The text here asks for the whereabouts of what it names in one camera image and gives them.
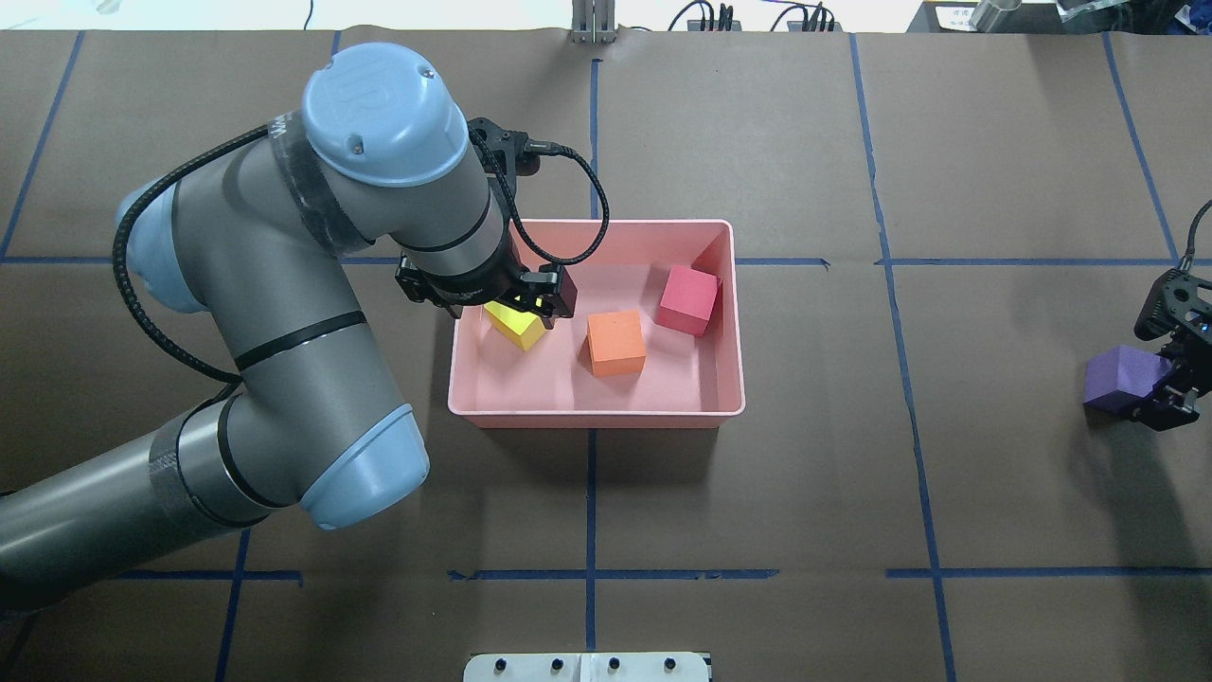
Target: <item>black band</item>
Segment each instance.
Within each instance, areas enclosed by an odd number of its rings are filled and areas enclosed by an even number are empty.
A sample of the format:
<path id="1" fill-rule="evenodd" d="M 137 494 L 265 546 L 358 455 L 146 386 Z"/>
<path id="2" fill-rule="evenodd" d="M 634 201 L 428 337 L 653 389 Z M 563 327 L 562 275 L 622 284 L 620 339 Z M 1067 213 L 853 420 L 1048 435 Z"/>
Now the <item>black band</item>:
<path id="1" fill-rule="evenodd" d="M 218 429 L 219 429 L 219 458 L 223 459 L 223 466 L 227 468 L 228 476 L 231 477 L 231 483 L 235 483 L 235 487 L 241 493 L 244 493 L 245 498 L 248 498 L 250 500 L 257 503 L 258 505 L 261 505 L 263 508 L 280 510 L 280 509 L 282 509 L 282 508 L 285 508 L 287 505 L 279 505 L 279 504 L 276 504 L 274 502 L 270 502 L 269 499 L 267 499 L 261 493 L 257 493 L 256 491 L 253 491 L 252 486 L 248 485 L 248 481 L 244 477 L 242 474 L 240 474 L 240 470 L 236 469 L 236 466 L 235 466 L 235 458 L 231 457 L 231 443 L 228 442 L 228 437 L 227 437 L 227 420 L 228 420 L 228 415 L 231 413 L 231 406 L 235 405 L 235 400 L 236 400 L 236 396 L 233 396 L 227 403 L 223 405 L 223 412 L 219 413 L 219 424 L 218 424 Z"/>
<path id="2" fill-rule="evenodd" d="M 490 206 L 492 206 L 492 193 L 491 191 L 488 193 L 488 199 L 484 202 L 484 210 L 480 211 L 480 218 L 475 220 L 475 224 L 471 225 L 471 229 L 464 231 L 462 235 L 459 235 L 458 239 L 456 239 L 453 241 L 447 241 L 446 243 L 441 243 L 439 246 L 413 246 L 411 243 L 404 243 L 404 242 L 401 242 L 400 246 L 402 246 L 402 247 L 405 247 L 405 248 L 407 248 L 410 251 L 421 251 L 422 253 L 433 253 L 435 251 L 445 251 L 446 248 L 453 248 L 454 246 L 458 246 L 459 243 L 462 243 L 462 242 L 467 241 L 468 239 L 470 239 L 471 235 L 475 234 L 476 230 L 480 229 L 480 225 L 484 224 L 484 218 L 488 217 L 488 207 Z"/>
<path id="3" fill-rule="evenodd" d="M 267 343 L 246 354 L 241 354 L 240 357 L 235 360 L 235 367 L 240 372 L 244 372 L 261 361 L 269 360 L 278 354 L 282 354 L 295 349 L 296 346 L 307 344 L 308 340 L 313 338 L 318 338 L 325 333 L 332 333 L 333 331 L 339 331 L 347 326 L 365 322 L 366 315 L 362 314 L 362 310 L 351 310 L 315 323 L 309 323 L 303 328 L 297 328 L 290 333 L 279 336 L 273 340 L 267 340 Z"/>
<path id="4" fill-rule="evenodd" d="M 505 294 L 519 277 L 518 252 L 508 230 L 502 230 L 497 248 L 475 269 L 454 275 L 425 273 L 425 280 L 444 299 L 459 305 L 482 305 L 494 300 Z"/>
<path id="5" fill-rule="evenodd" d="M 278 171 L 291 191 L 291 199 L 311 236 L 333 256 L 349 253 L 373 243 L 368 241 L 332 194 L 320 168 L 320 156 L 307 139 L 303 121 L 296 111 L 278 116 L 269 124 L 269 143 Z"/>
<path id="6" fill-rule="evenodd" d="M 219 518 L 218 515 L 206 509 L 198 495 L 189 491 L 181 475 L 181 462 L 177 453 L 181 430 L 195 414 L 198 411 L 178 415 L 156 431 L 152 439 L 152 448 L 148 451 L 148 481 L 152 482 L 152 492 L 155 493 L 160 510 L 168 517 L 168 521 L 195 539 L 205 540 L 215 537 L 215 525 L 228 528 L 244 528 L 244 526 Z"/>

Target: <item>yellow block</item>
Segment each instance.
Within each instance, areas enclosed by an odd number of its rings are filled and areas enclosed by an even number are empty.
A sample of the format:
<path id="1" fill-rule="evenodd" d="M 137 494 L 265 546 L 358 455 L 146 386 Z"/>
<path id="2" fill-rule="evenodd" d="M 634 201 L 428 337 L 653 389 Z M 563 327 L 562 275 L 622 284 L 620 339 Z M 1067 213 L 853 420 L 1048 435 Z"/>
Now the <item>yellow block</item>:
<path id="1" fill-rule="evenodd" d="M 496 300 L 485 303 L 484 309 L 488 311 L 488 321 L 492 322 L 492 326 L 504 333 L 505 338 L 513 340 L 514 346 L 522 351 L 530 351 L 539 336 L 547 332 L 543 320 L 534 313 L 520 313 Z"/>

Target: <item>orange block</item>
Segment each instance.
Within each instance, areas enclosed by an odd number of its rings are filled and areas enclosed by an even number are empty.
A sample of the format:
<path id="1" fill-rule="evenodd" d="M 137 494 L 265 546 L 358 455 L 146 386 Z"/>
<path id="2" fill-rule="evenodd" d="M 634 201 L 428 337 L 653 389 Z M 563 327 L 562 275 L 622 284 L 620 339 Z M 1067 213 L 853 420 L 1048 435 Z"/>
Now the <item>orange block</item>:
<path id="1" fill-rule="evenodd" d="M 589 361 L 594 377 L 640 372 L 645 357 L 639 310 L 589 315 Z"/>

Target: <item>foam cube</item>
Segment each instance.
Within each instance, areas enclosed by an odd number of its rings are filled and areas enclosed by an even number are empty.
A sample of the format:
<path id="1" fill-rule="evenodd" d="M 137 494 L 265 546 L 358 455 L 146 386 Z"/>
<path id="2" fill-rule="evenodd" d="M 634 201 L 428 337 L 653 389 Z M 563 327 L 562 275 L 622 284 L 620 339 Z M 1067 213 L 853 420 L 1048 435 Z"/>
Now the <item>foam cube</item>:
<path id="1" fill-rule="evenodd" d="M 1086 363 L 1085 405 L 1120 414 L 1144 399 L 1170 372 L 1171 362 L 1131 346 L 1116 346 Z"/>
<path id="2" fill-rule="evenodd" d="M 589 361 L 594 377 L 638 373 L 644 369 L 646 357 L 639 310 L 589 315 Z"/>
<path id="3" fill-rule="evenodd" d="M 703 336 L 711 321 L 720 277 L 714 274 L 674 265 L 669 269 L 665 292 L 657 309 L 657 323 L 692 336 Z"/>
<path id="4" fill-rule="evenodd" d="M 496 300 L 485 303 L 484 309 L 488 313 L 488 321 L 492 322 L 493 328 L 503 333 L 514 346 L 522 351 L 530 351 L 538 343 L 539 337 L 547 332 L 543 320 L 534 313 L 518 311 Z"/>

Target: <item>purple block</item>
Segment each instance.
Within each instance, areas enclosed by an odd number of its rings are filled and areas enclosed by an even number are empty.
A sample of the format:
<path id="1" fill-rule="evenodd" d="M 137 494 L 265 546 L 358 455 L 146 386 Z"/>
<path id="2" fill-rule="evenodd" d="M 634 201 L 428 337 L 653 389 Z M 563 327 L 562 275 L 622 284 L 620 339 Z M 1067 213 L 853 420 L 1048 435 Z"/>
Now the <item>purple block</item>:
<path id="1" fill-rule="evenodd" d="M 1170 365 L 1147 351 L 1116 346 L 1086 363 L 1085 403 L 1117 414 L 1148 396 Z"/>

